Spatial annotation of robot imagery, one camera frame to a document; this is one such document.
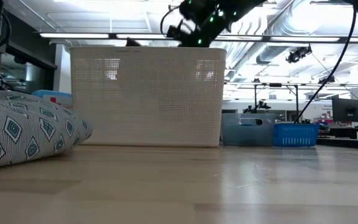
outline ventilation duct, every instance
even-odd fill
[[[294,0],[277,21],[265,31],[266,35],[309,35],[317,30],[323,23],[322,19],[311,16],[312,7],[310,0]],[[247,52],[247,55],[234,67],[239,70],[241,67],[254,62],[267,65],[275,57],[283,53],[291,46],[282,46],[275,44],[256,43]]]

